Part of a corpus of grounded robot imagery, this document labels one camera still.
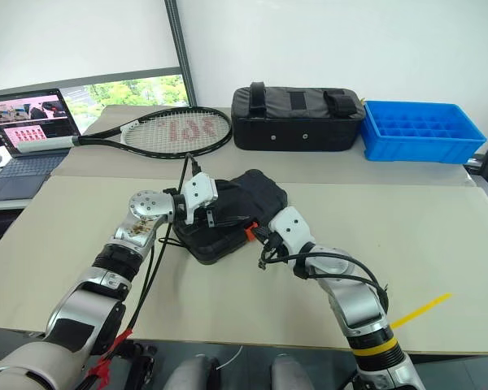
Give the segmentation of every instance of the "racket handle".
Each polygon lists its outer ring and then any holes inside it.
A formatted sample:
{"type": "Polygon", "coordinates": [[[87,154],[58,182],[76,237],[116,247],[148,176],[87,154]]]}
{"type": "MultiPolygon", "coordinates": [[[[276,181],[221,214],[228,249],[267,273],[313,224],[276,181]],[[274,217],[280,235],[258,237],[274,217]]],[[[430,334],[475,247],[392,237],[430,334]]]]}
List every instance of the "racket handle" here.
{"type": "Polygon", "coordinates": [[[16,146],[21,153],[41,152],[43,150],[66,149],[78,145],[77,136],[59,136],[41,141],[21,141],[16,146]]]}

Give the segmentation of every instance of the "laptop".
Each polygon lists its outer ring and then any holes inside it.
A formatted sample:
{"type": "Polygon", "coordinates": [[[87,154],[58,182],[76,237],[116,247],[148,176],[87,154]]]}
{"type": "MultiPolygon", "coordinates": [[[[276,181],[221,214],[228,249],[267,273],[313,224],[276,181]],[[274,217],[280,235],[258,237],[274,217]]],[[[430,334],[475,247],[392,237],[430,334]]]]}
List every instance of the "laptop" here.
{"type": "Polygon", "coordinates": [[[0,140],[11,161],[0,171],[0,201],[30,199],[69,149],[21,153],[21,141],[79,136],[59,89],[0,96],[0,140]]]}

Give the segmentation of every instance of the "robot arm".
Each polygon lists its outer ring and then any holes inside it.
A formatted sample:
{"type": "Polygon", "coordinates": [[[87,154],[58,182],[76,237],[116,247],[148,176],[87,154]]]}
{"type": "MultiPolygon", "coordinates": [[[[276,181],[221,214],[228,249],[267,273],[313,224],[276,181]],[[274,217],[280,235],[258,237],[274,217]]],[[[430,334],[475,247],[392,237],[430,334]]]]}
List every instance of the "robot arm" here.
{"type": "Polygon", "coordinates": [[[123,301],[163,223],[194,221],[217,199],[215,181],[198,173],[181,193],[140,191],[114,235],[54,309],[41,341],[0,362],[0,389],[59,390],[76,383],[90,355],[105,353],[120,328],[123,301]]]}
{"type": "MultiPolygon", "coordinates": [[[[297,276],[318,280],[329,295],[331,309],[358,366],[355,388],[425,390],[410,357],[401,350],[390,329],[386,318],[388,302],[382,305],[378,296],[383,297],[383,293],[377,294],[362,281],[325,277],[327,274],[360,276],[355,265],[346,260],[350,255],[341,249],[317,245],[306,221],[294,207],[278,213],[269,230],[272,234],[265,242],[267,250],[284,250],[288,255],[315,254],[287,262],[297,276]]],[[[265,268],[264,258],[259,266],[265,268]]]]}

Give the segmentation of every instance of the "window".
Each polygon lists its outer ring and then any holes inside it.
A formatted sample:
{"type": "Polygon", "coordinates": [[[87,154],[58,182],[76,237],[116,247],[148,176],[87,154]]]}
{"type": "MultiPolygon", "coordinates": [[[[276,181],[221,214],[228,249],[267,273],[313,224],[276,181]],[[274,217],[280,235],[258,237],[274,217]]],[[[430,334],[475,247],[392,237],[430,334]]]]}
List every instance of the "window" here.
{"type": "Polygon", "coordinates": [[[81,133],[110,104],[188,105],[185,85],[180,75],[61,88],[61,92],[81,133]]]}

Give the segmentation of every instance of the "laptop screen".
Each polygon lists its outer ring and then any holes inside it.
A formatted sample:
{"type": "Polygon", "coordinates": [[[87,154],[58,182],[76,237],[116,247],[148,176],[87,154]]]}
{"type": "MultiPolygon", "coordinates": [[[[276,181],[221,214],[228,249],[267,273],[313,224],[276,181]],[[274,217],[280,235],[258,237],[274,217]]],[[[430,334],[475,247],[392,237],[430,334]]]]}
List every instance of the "laptop screen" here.
{"type": "Polygon", "coordinates": [[[11,155],[20,141],[79,135],[58,89],[0,96],[0,139],[11,155]]]}

